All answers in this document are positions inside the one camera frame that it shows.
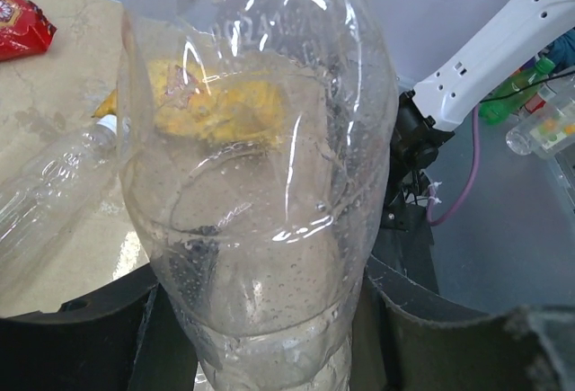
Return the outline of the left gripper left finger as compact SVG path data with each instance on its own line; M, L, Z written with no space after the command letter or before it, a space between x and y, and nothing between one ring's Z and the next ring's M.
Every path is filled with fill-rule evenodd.
M1 321L3 390L191 390L198 360L150 266Z

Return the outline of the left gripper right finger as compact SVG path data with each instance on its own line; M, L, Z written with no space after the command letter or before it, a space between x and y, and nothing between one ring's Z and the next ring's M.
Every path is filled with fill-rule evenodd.
M572 390L573 307L488 315L450 302L376 257L366 283L386 390Z

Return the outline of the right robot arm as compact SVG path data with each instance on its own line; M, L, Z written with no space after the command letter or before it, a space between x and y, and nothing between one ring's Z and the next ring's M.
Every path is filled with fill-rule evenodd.
M399 98L391 167L427 168L475 105L574 26L574 0L509 0L443 66Z

